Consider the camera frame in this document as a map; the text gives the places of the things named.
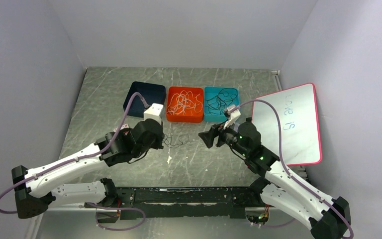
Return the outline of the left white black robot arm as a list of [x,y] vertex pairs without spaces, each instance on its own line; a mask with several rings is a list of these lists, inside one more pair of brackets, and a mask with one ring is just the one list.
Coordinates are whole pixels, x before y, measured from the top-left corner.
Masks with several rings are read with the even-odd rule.
[[16,214],[20,219],[35,217],[51,207],[79,202],[111,207],[118,199],[114,182],[102,178],[91,183],[69,184],[86,173],[119,163],[133,163],[149,151],[163,149],[163,122],[145,119],[118,134],[109,132],[86,148],[48,165],[12,169]]

